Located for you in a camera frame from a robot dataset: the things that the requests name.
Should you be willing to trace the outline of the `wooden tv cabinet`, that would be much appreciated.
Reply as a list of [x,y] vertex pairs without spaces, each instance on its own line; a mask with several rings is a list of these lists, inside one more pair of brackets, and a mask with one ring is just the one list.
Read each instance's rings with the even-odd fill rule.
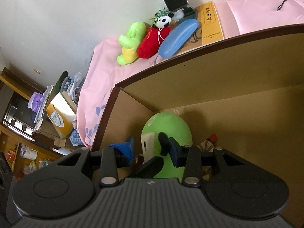
[[34,132],[35,113],[27,107],[34,92],[31,86],[8,68],[1,70],[1,152],[13,174],[20,179],[30,164],[54,162],[62,155],[53,141]]

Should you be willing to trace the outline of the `blue glasses case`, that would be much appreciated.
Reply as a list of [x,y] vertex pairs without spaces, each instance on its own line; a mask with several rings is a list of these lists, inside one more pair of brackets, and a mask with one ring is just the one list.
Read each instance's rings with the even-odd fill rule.
[[160,45],[158,54],[164,59],[171,58],[187,42],[198,26],[197,19],[188,19],[178,24]]

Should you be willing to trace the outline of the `green yellow plush toy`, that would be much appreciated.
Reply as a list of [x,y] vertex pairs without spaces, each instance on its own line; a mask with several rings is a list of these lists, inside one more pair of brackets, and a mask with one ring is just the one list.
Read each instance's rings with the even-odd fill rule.
[[122,54],[117,57],[117,63],[128,65],[137,60],[137,48],[146,36],[146,25],[144,22],[134,22],[128,28],[126,35],[120,35],[119,44],[122,46]]

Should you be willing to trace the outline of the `purple plastic bag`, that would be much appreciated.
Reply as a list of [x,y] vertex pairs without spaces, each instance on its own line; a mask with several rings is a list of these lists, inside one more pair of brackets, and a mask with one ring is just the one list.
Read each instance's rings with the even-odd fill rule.
[[38,113],[43,100],[44,100],[44,96],[42,94],[34,92],[28,102],[27,107],[31,109],[33,112]]

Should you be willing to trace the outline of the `red plush toy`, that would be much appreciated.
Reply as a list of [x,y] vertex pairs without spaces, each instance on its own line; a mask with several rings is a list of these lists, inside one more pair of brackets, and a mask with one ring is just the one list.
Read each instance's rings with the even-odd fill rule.
[[148,59],[155,55],[164,39],[171,32],[170,27],[154,28],[150,27],[143,41],[137,48],[137,55],[139,58]]

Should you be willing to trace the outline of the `yellow white carton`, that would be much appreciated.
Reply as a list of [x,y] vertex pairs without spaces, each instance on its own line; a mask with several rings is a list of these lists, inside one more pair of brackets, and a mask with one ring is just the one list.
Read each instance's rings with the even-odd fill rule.
[[73,119],[77,113],[77,106],[67,92],[59,92],[47,106],[46,112],[59,137],[68,138],[74,129]]

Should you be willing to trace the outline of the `small panda plush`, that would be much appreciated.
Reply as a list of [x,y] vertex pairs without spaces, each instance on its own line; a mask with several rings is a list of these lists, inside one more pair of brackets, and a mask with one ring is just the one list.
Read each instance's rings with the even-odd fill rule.
[[166,28],[169,27],[171,24],[172,18],[174,17],[174,14],[167,10],[162,9],[155,13],[155,17],[152,19],[152,28]]

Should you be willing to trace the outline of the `yellow book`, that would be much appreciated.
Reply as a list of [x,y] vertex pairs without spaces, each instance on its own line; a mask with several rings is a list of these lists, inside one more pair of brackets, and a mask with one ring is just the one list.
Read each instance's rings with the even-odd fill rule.
[[215,43],[224,39],[214,2],[205,3],[199,7],[198,19],[201,24],[202,45]]

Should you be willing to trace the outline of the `brown cardboard box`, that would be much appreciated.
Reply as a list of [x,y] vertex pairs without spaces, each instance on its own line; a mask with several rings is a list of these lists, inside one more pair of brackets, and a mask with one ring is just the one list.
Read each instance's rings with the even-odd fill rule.
[[180,115],[195,145],[218,145],[288,185],[284,217],[303,225],[303,25],[256,31],[187,52],[115,85],[92,149],[135,138],[159,111]]

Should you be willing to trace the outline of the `green round plush toy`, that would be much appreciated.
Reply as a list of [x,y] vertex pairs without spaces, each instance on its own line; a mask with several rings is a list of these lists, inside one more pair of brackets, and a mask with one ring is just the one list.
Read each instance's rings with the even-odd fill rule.
[[148,162],[155,156],[162,157],[164,166],[156,175],[156,178],[178,178],[182,180],[184,167],[174,166],[169,155],[170,147],[166,144],[171,137],[181,148],[193,145],[191,130],[180,116],[167,112],[152,116],[141,133],[144,162]]

